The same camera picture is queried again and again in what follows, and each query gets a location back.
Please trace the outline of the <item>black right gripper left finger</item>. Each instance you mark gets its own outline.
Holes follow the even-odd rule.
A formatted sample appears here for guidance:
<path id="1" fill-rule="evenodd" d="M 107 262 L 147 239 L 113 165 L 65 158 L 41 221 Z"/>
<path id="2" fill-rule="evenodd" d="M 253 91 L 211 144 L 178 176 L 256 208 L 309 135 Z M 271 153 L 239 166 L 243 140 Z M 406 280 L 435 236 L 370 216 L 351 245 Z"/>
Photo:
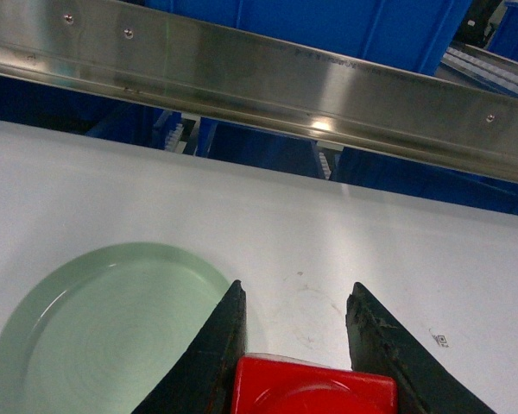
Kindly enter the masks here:
<path id="1" fill-rule="evenodd" d="M 235 280 L 183 355 L 135 413 L 229 413 L 246 349 L 246 293 Z"/>

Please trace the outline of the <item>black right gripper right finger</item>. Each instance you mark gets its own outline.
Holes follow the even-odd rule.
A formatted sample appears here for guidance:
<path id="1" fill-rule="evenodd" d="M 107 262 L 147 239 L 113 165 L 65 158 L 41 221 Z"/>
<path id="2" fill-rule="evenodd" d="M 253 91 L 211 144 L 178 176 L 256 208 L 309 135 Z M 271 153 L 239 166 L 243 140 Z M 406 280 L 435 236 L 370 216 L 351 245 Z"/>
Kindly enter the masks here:
<path id="1" fill-rule="evenodd" d="M 360 282 L 346 302 L 351 367 L 392 378 L 400 413 L 491 413 Z"/>

